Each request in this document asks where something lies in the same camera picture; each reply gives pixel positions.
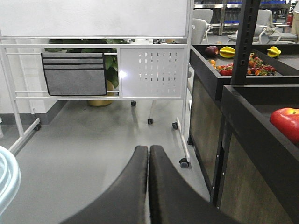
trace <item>whiteboard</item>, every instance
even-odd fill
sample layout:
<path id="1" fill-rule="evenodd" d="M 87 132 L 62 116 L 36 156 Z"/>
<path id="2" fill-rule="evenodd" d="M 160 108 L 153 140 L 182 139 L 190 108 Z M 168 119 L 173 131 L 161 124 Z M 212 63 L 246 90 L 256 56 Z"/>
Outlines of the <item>whiteboard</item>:
<path id="1" fill-rule="evenodd" d="M 0 0 L 2 37 L 187 37 L 191 0 Z"/>

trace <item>gold plant pot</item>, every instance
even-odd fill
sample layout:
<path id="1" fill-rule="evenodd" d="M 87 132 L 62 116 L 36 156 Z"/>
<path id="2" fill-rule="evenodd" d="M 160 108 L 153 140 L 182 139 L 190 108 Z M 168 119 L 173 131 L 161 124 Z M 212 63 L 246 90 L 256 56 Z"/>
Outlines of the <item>gold plant pot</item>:
<path id="1" fill-rule="evenodd" d="M 112 91 L 114 89 L 113 84 L 107 80 L 107 89 L 109 91 Z M 113 96 L 114 94 L 112 92 L 108 93 L 105 96 Z M 113 100 L 102 100 L 102 99 L 91 99 L 87 101 L 90 106 L 107 106 L 109 104 L 112 104 Z"/>

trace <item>display table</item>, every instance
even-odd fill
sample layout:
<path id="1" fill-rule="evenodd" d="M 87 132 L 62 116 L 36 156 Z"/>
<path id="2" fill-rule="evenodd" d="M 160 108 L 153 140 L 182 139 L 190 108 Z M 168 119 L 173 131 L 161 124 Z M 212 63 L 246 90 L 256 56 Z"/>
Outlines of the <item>display table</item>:
<path id="1" fill-rule="evenodd" d="M 299 85 L 225 86 L 226 137 L 217 204 L 242 223 L 299 223 L 299 146 L 269 122 L 299 108 Z"/>
<path id="2" fill-rule="evenodd" d="M 253 45 L 253 51 L 266 64 L 277 69 L 275 76 L 247 76 L 246 84 L 299 84 L 299 64 L 293 66 L 278 59 L 267 56 L 267 49 L 272 45 Z M 229 85 L 231 77 L 220 75 L 207 61 L 204 54 L 207 45 L 194 45 L 190 54 L 190 64 L 194 68 L 194 83 L 192 94 L 192 111 L 190 118 L 189 144 L 193 144 L 195 153 L 201 165 L 206 184 L 210 192 L 213 191 L 214 170 L 217 167 L 217 149 L 221 132 L 220 103 L 222 88 Z M 298 45 L 279 45 L 282 53 L 299 52 Z M 225 65 L 233 59 L 214 58 L 216 64 Z"/>

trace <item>fire extinguisher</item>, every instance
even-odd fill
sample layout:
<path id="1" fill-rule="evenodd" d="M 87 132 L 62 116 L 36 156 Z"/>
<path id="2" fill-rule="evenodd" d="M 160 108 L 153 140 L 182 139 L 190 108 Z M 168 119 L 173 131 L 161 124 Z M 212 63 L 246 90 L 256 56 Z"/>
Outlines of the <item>fire extinguisher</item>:
<path id="1" fill-rule="evenodd" d="M 293 17 L 294 17 L 294 15 L 293 15 L 293 13 L 289 13 L 288 14 L 288 17 L 287 17 L 287 20 L 286 20 L 286 24 L 288 25 L 288 26 L 292 26 L 292 24 L 293 24 Z"/>

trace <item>red apple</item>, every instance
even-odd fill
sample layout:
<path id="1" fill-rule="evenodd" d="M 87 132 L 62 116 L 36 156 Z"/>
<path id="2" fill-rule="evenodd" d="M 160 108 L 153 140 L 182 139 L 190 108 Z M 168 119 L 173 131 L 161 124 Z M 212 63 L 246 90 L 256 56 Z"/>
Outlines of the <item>red apple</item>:
<path id="1" fill-rule="evenodd" d="M 299 109 L 281 108 L 270 116 L 270 122 L 292 143 L 299 142 Z"/>
<path id="2" fill-rule="evenodd" d="M 219 54 L 219 49 L 217 46 L 209 46 L 205 49 L 205 54 L 208 57 L 215 57 Z"/>

